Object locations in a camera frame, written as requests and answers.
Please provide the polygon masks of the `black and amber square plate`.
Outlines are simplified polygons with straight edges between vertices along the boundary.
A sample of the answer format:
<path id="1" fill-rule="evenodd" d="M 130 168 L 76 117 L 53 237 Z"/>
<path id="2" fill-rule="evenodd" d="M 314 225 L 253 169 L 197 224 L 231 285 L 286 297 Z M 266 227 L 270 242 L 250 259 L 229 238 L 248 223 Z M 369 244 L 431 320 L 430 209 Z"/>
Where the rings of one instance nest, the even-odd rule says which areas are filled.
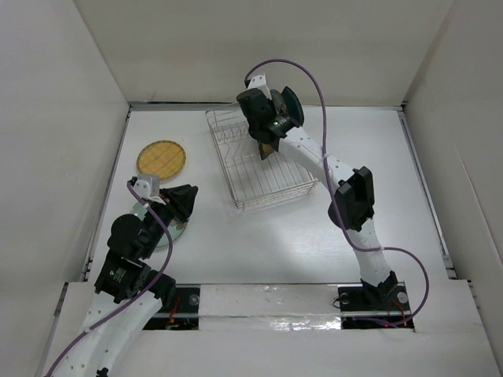
<path id="1" fill-rule="evenodd" d="M 261 160 L 266 160 L 269 156 L 273 155 L 278 150 L 278 142 L 269 144 L 258 142 L 259 157 Z"/>

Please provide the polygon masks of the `teal square plate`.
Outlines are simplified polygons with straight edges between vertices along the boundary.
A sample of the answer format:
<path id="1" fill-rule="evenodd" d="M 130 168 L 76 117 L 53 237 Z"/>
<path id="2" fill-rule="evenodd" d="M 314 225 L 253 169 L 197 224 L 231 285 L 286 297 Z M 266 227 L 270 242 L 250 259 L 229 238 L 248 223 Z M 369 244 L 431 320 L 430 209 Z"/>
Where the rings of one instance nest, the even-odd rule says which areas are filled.
<path id="1" fill-rule="evenodd" d="M 296 93 L 290 87 L 286 86 L 282 90 L 281 96 L 284 102 L 285 113 L 292 119 L 297 127 L 303 126 L 303 108 Z"/>

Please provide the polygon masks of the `yellow woven round plate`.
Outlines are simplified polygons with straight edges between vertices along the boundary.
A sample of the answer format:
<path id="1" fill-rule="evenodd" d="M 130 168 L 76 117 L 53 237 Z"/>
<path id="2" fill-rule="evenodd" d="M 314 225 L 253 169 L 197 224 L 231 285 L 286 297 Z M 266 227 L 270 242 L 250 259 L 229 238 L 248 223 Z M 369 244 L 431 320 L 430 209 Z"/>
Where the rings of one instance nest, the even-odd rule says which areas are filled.
<path id="1" fill-rule="evenodd" d="M 156 175 L 166 181 L 179 174 L 186 162 L 185 149 L 170 140 L 154 141 L 138 154 L 136 167 L 140 174 Z"/>

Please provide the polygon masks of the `light green round plate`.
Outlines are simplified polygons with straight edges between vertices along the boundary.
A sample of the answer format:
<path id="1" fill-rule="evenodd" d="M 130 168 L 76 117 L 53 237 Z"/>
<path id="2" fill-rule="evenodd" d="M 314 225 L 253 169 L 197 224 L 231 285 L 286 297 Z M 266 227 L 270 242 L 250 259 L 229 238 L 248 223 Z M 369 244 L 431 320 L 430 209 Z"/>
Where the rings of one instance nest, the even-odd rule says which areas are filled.
<path id="1" fill-rule="evenodd" d="M 130 213 L 143 221 L 148 211 L 140 203 L 136 203 L 130 209 Z M 168 232 L 171 234 L 171 239 L 173 241 L 176 241 L 176 239 L 179 238 L 184 233 L 187 225 L 188 225 L 187 223 L 182 223 L 177 219 L 172 220 L 169 226 L 167 227 Z M 168 245 L 169 245 L 168 238 L 166 234 L 163 233 L 163 236 L 161 237 L 156 247 L 161 248 L 166 247 Z"/>

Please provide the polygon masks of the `dark teal floral plate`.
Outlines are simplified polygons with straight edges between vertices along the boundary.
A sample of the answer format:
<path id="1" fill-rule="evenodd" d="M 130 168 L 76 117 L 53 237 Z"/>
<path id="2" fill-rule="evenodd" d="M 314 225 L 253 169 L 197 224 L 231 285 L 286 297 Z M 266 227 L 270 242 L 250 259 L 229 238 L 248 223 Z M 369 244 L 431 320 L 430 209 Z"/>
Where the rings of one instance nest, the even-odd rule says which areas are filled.
<path id="1" fill-rule="evenodd" d="M 277 90 L 270 90 L 271 100 L 274 104 L 274 108 L 277 114 L 286 113 L 285 99 L 282 94 Z"/>

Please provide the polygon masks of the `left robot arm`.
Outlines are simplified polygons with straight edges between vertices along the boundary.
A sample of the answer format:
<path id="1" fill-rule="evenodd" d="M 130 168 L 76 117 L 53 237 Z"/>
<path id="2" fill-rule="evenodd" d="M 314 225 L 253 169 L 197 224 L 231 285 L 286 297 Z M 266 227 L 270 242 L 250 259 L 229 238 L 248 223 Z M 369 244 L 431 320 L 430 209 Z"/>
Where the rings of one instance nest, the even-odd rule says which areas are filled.
<path id="1" fill-rule="evenodd" d="M 145 216 L 123 214 L 112 223 L 79 334 L 49 366 L 48 376 L 110 376 L 152 316 L 178 306 L 176 281 L 166 274 L 173 253 L 169 227 L 188 223 L 199 189 L 153 188 L 138 177 L 127 188 Z"/>

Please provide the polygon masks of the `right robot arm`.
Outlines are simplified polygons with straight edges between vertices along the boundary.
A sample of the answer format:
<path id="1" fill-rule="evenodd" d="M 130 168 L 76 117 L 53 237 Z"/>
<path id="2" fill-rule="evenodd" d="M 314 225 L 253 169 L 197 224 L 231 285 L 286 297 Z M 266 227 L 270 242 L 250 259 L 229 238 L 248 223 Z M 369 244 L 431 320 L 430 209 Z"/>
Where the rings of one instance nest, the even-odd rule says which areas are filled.
<path id="1" fill-rule="evenodd" d="M 328 215 L 344 231 L 355 252 L 365 304 L 380 309 L 398 286 L 387 263 L 373 223 L 373 174 L 354 169 L 325 152 L 303 128 L 304 114 L 296 94 L 288 87 L 267 96 L 253 88 L 237 95 L 248 122 L 249 135 L 266 159 L 274 152 L 291 159 L 318 179 L 330 192 Z"/>

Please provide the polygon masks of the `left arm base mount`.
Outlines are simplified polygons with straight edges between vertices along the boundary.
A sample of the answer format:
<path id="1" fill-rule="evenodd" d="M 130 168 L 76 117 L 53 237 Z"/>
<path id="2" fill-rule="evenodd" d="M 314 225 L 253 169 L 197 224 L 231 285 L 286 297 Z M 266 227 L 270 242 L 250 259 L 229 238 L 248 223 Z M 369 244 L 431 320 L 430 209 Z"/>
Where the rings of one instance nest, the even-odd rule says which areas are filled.
<path id="1" fill-rule="evenodd" d="M 157 312 L 143 327 L 145 331 L 195 331 L 199 329 L 200 285 L 176 287 L 173 303 Z"/>

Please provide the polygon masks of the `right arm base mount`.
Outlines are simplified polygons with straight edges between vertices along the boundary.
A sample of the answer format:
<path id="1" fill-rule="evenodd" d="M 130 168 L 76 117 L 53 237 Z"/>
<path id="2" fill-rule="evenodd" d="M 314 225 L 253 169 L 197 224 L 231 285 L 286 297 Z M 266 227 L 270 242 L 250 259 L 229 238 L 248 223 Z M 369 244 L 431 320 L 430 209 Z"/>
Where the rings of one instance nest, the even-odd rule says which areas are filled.
<path id="1" fill-rule="evenodd" d="M 343 330 L 414 329 L 413 320 L 409 318 L 412 310 L 403 284 L 399 284 L 383 302 L 374 303 L 365 297 L 361 285 L 338 286 L 332 305 L 340 311 Z"/>

